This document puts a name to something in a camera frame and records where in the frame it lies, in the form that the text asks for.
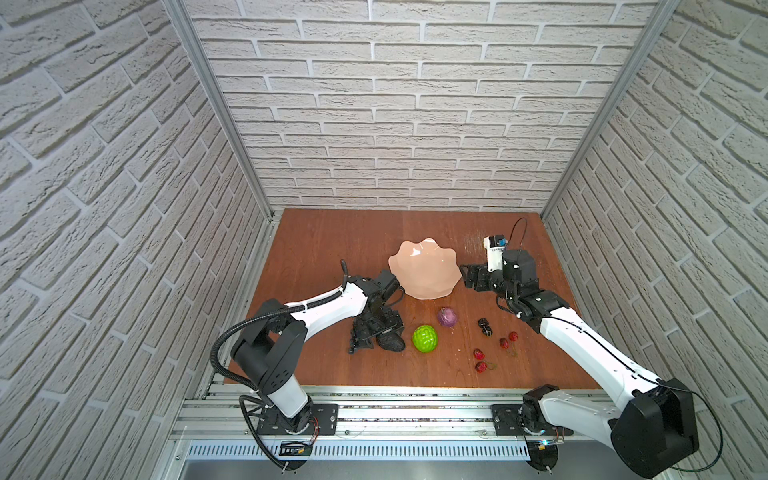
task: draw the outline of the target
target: purple onion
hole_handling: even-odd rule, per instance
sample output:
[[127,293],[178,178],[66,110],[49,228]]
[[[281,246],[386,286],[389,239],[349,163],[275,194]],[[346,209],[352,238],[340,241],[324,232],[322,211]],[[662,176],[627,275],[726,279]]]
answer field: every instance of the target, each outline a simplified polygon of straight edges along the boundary
[[453,308],[446,306],[438,312],[437,320],[440,322],[440,325],[450,328],[455,326],[456,322],[458,322],[458,315],[453,311]]

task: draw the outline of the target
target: plastic fruit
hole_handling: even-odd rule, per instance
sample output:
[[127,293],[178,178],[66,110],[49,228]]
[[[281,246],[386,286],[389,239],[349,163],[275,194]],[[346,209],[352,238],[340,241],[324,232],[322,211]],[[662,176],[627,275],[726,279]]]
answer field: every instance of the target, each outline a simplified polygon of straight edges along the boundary
[[458,322],[458,315],[456,315],[453,308],[447,306],[440,309],[437,314],[437,320],[442,326],[452,327]]
[[429,353],[437,348],[437,332],[431,325],[422,325],[413,332],[413,346],[422,353]]

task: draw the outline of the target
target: wooden table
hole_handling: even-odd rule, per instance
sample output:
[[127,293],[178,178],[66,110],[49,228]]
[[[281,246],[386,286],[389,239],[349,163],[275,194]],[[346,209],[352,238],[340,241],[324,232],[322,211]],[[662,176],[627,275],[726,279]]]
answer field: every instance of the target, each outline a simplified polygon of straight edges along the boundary
[[[555,291],[573,306],[568,281],[537,214],[296,209],[283,214],[249,316],[270,298],[304,300],[340,285],[340,259],[346,260],[350,275],[375,277],[389,268],[388,258],[404,240],[420,242],[431,237],[441,247],[454,249],[459,264],[484,263],[482,238],[496,234],[509,238],[520,217],[528,219],[523,247],[536,259],[541,288]],[[511,245],[518,244],[521,231],[515,232]],[[562,389],[599,388],[554,343],[496,308],[494,299],[493,293],[465,288],[461,280],[451,295],[437,300],[406,296],[395,307],[406,326],[402,334],[406,350],[401,353],[375,346],[348,354],[353,320],[342,320],[304,345],[296,377],[304,385],[528,389],[551,383]],[[452,329],[437,321],[437,312],[444,306],[458,314],[458,325]],[[481,317],[491,323],[492,336],[482,334],[477,325]],[[438,347],[431,353],[420,353],[411,343],[414,329],[424,323],[438,332]],[[519,335],[517,356],[498,344],[512,330]],[[477,373],[475,348],[482,349],[498,368]],[[243,374],[234,362],[230,368]]]

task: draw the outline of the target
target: green fruit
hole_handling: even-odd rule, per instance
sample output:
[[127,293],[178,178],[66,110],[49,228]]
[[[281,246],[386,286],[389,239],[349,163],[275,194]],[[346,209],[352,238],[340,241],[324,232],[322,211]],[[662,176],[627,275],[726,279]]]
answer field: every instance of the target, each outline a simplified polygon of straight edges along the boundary
[[428,353],[437,348],[437,332],[430,325],[422,325],[411,337],[413,346],[422,353]]

